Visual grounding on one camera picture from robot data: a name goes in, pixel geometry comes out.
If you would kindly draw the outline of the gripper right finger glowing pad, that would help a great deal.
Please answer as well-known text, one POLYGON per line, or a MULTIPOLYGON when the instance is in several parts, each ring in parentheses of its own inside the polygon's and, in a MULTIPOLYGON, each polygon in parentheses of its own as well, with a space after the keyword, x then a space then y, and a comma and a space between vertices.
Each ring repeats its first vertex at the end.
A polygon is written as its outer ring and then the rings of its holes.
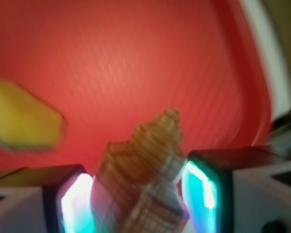
POLYGON ((181 184, 196 233, 291 233, 291 150, 193 150, 181 184))

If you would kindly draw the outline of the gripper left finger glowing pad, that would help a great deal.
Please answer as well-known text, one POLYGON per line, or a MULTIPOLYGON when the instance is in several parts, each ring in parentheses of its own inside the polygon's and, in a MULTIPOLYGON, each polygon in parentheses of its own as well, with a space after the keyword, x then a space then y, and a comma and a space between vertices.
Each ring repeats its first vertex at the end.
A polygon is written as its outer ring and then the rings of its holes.
POLYGON ((83 166, 0 171, 0 233, 93 233, 93 178, 83 166))

